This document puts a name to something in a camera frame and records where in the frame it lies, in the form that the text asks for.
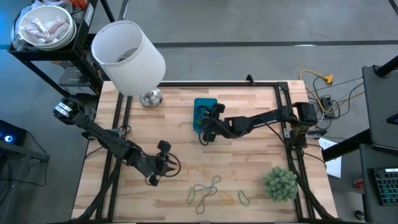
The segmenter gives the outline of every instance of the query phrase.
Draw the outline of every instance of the butcher block tabletop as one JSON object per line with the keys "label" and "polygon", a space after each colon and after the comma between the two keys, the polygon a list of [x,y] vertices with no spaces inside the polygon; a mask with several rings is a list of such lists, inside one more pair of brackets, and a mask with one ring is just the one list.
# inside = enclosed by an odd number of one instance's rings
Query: butcher block tabletop
{"label": "butcher block tabletop", "polygon": [[[307,102],[303,81],[287,81],[292,103]],[[294,202],[274,202],[265,194],[264,176],[275,166],[288,169],[286,152],[280,139],[266,126],[253,130],[238,139],[218,136],[215,142],[202,146],[194,132],[193,102],[195,98],[216,98],[225,105],[221,119],[230,116],[253,116],[277,109],[275,90],[266,86],[195,86],[160,87],[163,102],[157,108],[143,108],[134,97],[129,115],[132,131],[126,139],[138,144],[146,153],[159,152],[160,140],[168,141],[171,153],[182,165],[179,175],[161,178],[157,187],[148,186],[144,176],[135,168],[122,165],[114,222],[292,222],[297,221]],[[104,82],[95,122],[111,129],[118,91],[111,82]],[[119,126],[124,117],[124,97]],[[282,134],[280,123],[271,125]],[[315,140],[309,143],[318,144]],[[92,141],[87,154],[100,145]],[[105,149],[93,153],[84,163],[76,194],[72,218],[81,215],[98,193],[106,159]],[[322,158],[319,147],[308,146],[306,153]],[[312,192],[326,210],[337,217],[325,165],[304,155],[308,181]],[[192,203],[187,198],[195,184],[211,185],[214,176],[221,181],[215,184],[217,193],[205,199],[205,211],[195,209],[208,190],[195,194]],[[242,190],[250,200],[249,205],[239,202]],[[104,203],[108,211],[109,195]],[[307,215],[307,206],[300,190],[300,200]]]}

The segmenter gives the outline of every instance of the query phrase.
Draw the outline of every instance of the green plant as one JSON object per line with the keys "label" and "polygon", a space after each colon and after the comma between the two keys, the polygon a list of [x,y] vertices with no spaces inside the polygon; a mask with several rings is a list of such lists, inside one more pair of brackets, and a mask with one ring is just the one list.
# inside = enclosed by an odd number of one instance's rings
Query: green plant
{"label": "green plant", "polygon": [[291,171],[287,171],[280,167],[275,167],[268,176],[264,178],[266,193],[274,201],[285,201],[295,199],[297,196],[297,176]]}

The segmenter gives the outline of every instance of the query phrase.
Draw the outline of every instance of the table lamp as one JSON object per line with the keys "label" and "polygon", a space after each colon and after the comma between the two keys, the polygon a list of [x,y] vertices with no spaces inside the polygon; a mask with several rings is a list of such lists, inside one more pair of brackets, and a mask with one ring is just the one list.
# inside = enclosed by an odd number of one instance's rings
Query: table lamp
{"label": "table lamp", "polygon": [[137,24],[108,24],[95,35],[91,51],[123,95],[139,96],[148,108],[161,103],[162,93],[156,87],[163,79],[166,63]]}

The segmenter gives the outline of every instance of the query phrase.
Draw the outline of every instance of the keyboard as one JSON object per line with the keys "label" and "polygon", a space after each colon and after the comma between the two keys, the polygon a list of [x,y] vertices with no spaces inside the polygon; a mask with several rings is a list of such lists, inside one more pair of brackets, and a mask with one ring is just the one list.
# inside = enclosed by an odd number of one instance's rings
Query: keyboard
{"label": "keyboard", "polygon": [[380,205],[398,205],[398,168],[373,169]]}

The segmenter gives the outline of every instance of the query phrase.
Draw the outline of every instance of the gray floor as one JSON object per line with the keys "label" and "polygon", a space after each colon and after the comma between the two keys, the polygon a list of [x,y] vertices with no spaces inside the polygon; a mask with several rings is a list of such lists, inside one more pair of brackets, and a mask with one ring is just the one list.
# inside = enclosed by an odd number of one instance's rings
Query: gray floor
{"label": "gray floor", "polygon": [[[0,44],[9,43],[14,17],[29,0],[0,1]],[[112,0],[118,14],[120,0]],[[388,0],[148,0],[131,1],[126,19],[137,22],[153,42],[394,40],[398,23]],[[108,23],[101,4],[92,32]],[[164,80],[292,80],[301,70],[334,74],[334,83],[361,76],[363,65],[382,64],[396,56],[398,46],[242,47],[161,49],[167,63]],[[87,141],[81,130],[52,116],[61,96],[5,50],[0,51],[0,119],[25,128],[43,145],[51,160],[45,187],[25,185],[15,222],[46,223],[70,217]],[[62,69],[37,65],[58,80]],[[305,76],[307,85],[314,79]],[[340,99],[360,81],[320,91]],[[348,138],[368,127],[364,96],[351,102],[350,113],[331,125],[328,135]],[[330,177],[338,215],[354,221],[360,194],[351,183],[360,177],[358,153],[343,158],[343,178]],[[42,170],[37,171],[36,178]]]}

